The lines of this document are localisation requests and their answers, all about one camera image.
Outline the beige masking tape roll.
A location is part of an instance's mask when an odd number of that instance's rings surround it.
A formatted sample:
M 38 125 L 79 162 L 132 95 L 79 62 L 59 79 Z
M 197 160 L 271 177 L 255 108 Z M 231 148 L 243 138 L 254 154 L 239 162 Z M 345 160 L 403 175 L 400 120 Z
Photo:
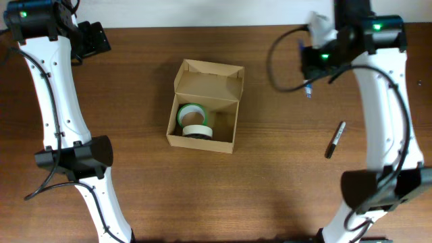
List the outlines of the beige masking tape roll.
M 213 137 L 213 130 L 204 125 L 189 125 L 183 128 L 182 136 L 209 140 Z

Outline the green tape roll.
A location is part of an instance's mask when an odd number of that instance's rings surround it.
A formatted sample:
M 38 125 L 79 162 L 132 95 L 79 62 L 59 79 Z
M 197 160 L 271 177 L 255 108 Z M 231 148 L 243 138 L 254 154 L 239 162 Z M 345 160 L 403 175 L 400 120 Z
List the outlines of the green tape roll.
M 191 123 L 185 119 L 189 114 L 199 114 L 202 117 L 202 121 L 198 123 L 199 125 L 206 126 L 208 124 L 208 113 L 207 110 L 198 103 L 188 103 L 183 105 L 177 113 L 177 122 L 184 128 L 185 126 L 191 125 Z

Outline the brown cardboard box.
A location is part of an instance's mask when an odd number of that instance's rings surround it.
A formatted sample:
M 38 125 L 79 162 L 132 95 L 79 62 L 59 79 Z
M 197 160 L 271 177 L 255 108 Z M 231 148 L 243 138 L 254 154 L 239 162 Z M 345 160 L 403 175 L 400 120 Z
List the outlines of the brown cardboard box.
M 244 76 L 245 68 L 242 66 L 183 60 L 173 82 L 175 94 L 166 131 L 169 144 L 232 154 Z M 213 130 L 212 139 L 182 136 L 183 128 L 177 122 L 177 113 L 188 103 L 198 103 L 207 110 L 207 126 Z M 187 115 L 185 119 L 191 125 L 198 125 L 203 120 L 196 113 Z

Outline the blue pen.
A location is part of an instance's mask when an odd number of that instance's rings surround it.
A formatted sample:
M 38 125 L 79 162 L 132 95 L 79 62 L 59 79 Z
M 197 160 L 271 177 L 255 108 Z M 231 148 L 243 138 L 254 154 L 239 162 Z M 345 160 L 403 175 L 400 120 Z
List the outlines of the blue pen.
M 299 48 L 299 52 L 300 52 L 300 56 L 302 57 L 302 52 L 304 50 L 304 42 L 300 39 L 298 39 L 298 48 Z M 307 84 L 304 87 L 304 91 L 305 91 L 305 95 L 308 99 L 311 98 L 312 96 L 312 91 L 313 91 L 313 86 L 312 84 Z

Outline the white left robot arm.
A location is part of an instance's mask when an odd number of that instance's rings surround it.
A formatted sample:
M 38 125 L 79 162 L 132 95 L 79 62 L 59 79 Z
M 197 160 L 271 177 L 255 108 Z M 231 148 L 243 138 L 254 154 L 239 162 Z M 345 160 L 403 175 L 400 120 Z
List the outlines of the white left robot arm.
M 107 136 L 91 135 L 80 110 L 72 67 L 110 51 L 100 22 L 77 22 L 78 3 L 61 0 L 9 1 L 3 12 L 7 31 L 30 70 L 43 121 L 43 149 L 36 164 L 49 171 L 25 196 L 73 186 L 82 195 L 99 242 L 134 242 L 111 177 L 113 149 Z

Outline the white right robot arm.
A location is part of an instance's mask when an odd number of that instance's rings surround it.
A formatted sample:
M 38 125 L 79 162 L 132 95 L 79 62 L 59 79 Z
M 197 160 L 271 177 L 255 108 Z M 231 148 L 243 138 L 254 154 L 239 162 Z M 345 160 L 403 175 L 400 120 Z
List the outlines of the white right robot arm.
M 353 71 L 367 131 L 367 168 L 342 174 L 342 203 L 320 242 L 358 242 L 381 217 L 431 187 L 406 91 L 407 39 L 400 16 L 378 16 L 364 0 L 334 3 L 334 23 L 314 14 L 302 50 L 306 81 Z

